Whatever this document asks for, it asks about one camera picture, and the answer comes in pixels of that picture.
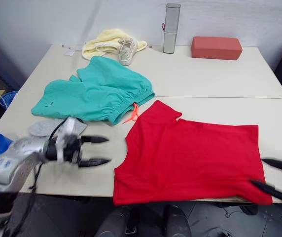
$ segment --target yoga block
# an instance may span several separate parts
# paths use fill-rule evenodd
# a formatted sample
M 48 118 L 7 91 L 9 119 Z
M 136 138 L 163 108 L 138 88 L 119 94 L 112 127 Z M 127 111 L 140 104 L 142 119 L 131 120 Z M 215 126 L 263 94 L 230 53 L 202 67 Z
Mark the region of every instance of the yoga block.
M 237 60 L 241 53 L 237 38 L 195 36 L 191 45 L 193 58 Z

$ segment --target white wall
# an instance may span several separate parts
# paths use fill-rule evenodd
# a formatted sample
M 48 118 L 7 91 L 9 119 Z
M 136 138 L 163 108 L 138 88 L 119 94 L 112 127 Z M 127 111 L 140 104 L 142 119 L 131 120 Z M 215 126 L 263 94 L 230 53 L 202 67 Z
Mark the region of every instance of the white wall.
M 82 44 L 103 29 L 121 28 L 162 43 L 164 0 L 0 0 L 0 48 L 28 77 L 51 44 Z M 274 68 L 282 55 L 282 0 L 184 0 L 177 45 L 192 37 L 238 37 L 258 46 Z

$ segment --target orange drawstring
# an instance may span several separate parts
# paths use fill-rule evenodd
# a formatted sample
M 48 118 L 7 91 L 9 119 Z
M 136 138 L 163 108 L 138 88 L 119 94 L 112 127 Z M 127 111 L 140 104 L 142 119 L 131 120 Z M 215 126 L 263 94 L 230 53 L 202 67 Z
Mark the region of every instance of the orange drawstring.
M 123 123 L 129 122 L 130 120 L 132 120 L 134 122 L 137 121 L 137 118 L 139 117 L 139 114 L 138 114 L 139 107 L 138 107 L 138 105 L 136 103 L 133 103 L 133 105 L 134 105 L 135 108 L 132 111 L 131 117 L 129 119 L 127 119 L 126 121 L 124 121 Z

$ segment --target shoe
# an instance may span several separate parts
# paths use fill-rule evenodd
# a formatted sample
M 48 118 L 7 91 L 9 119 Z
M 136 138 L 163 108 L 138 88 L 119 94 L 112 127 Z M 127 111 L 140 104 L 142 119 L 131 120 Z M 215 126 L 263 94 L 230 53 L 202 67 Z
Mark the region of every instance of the shoe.
M 138 43 L 135 39 L 120 39 L 119 63 L 128 66 L 132 63 L 132 57 L 137 51 Z

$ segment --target red t-shirt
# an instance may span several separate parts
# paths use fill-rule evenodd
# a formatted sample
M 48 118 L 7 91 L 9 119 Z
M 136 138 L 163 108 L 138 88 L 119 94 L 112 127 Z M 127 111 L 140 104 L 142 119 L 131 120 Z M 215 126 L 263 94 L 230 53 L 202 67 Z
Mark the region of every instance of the red t-shirt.
M 126 137 L 128 153 L 115 169 L 116 205 L 240 196 L 271 204 L 250 179 L 265 182 L 257 125 L 218 125 L 178 119 L 161 101 Z

